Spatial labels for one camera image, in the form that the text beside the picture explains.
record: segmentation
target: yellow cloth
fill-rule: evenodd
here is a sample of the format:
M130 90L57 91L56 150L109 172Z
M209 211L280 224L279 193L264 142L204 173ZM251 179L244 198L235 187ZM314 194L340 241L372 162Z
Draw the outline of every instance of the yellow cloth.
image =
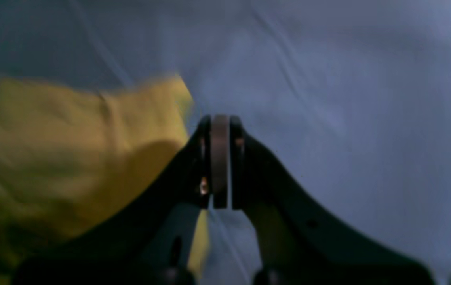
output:
M0 279L139 196L186 143L191 104L177 76L109 93L1 78ZM209 246L204 214L195 274Z

